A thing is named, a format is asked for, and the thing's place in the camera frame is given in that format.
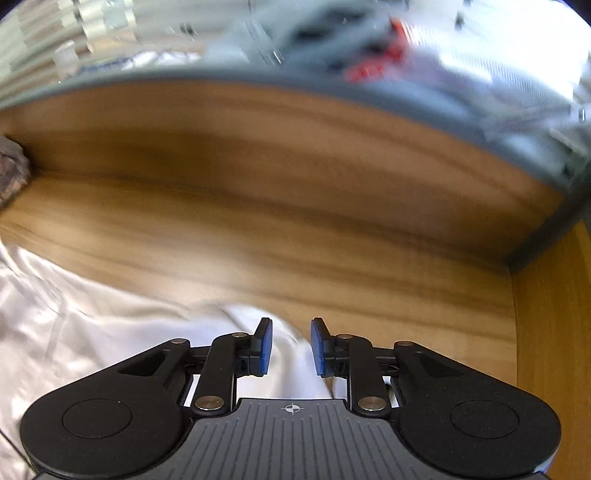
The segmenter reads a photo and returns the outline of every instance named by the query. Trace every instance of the gray object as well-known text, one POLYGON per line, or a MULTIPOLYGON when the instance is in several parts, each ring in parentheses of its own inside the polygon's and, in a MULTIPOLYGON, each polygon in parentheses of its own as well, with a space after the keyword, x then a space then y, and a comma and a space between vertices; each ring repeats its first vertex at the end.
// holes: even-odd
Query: gray object
MULTIPOLYGON (((53 480, 42 473, 37 480, 53 480)), ((201 419, 180 448, 134 480, 451 480, 416 458, 387 421, 342 400, 244 398, 201 419)), ((544 480, 541 473, 522 480, 544 480)))
POLYGON ((0 136, 0 208, 10 202, 30 180, 30 164, 22 147, 0 136))

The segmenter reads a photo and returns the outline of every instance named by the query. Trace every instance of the wooden shelf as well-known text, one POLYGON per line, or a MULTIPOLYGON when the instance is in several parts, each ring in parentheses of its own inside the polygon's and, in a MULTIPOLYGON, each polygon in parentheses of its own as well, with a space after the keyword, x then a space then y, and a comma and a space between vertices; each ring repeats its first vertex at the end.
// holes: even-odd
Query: wooden shelf
POLYGON ((580 222, 513 275, 517 385, 549 403, 562 424, 550 474, 591 478, 591 238, 580 222))
POLYGON ((526 172, 447 133, 268 86, 116 83, 1 112, 0 132, 45 171, 205 188, 497 260, 561 201, 526 172))
POLYGON ((4 242, 92 280, 183 304, 242 301, 309 334, 411 339, 515 383, 505 267, 355 223, 129 181, 41 176, 0 216, 4 242))

